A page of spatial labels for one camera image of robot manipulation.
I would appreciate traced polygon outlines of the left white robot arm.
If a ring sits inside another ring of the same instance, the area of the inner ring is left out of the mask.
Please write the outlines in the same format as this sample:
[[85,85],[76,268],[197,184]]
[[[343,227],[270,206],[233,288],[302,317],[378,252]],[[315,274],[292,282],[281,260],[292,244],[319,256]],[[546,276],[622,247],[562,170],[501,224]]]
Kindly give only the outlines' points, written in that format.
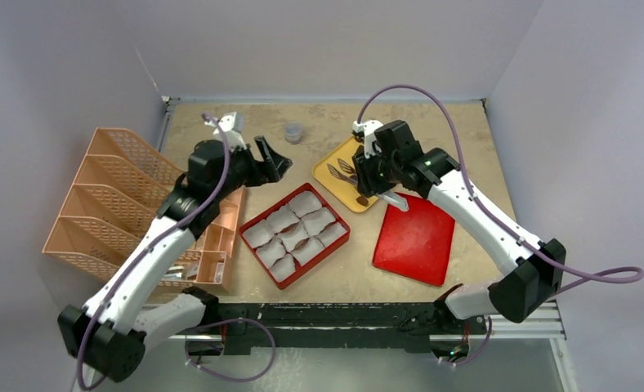
[[138,368],[146,352],[170,336],[193,328],[208,334],[224,331],[219,300],[191,286],[147,313],[141,308],[179,256],[221,213],[220,204],[236,190],[280,181],[293,165],[262,136],[255,137],[261,160],[246,143],[199,142],[174,188],[164,199],[139,245],[110,281],[82,307],[66,306],[57,322],[68,353],[76,358],[76,381],[83,391],[95,389],[83,378],[85,368],[121,382]]

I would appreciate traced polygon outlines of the metal serving tongs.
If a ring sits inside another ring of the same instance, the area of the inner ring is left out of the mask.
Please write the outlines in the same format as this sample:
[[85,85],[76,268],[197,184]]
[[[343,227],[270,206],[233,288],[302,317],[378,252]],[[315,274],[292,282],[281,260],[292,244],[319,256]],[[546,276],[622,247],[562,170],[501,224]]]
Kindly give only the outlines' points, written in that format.
[[[366,212],[383,198],[366,197],[357,189],[358,176],[355,168],[342,158],[327,159],[316,168],[316,179],[351,212]],[[367,207],[361,206],[356,198],[364,196],[369,200]]]

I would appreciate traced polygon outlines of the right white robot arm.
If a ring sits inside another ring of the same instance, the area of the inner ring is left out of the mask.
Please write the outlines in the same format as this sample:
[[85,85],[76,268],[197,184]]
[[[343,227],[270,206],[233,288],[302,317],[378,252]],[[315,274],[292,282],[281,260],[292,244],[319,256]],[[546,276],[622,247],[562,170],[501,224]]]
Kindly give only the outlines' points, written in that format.
[[465,229],[502,275],[479,285],[459,284],[441,295],[434,303],[440,330],[454,332],[466,319],[492,314],[521,323],[557,292],[561,271],[546,260],[563,263],[564,246],[521,228],[478,191],[443,149],[423,152],[403,120],[354,122],[352,135],[362,144],[352,157],[360,194],[406,212],[408,202],[394,187],[417,193]]

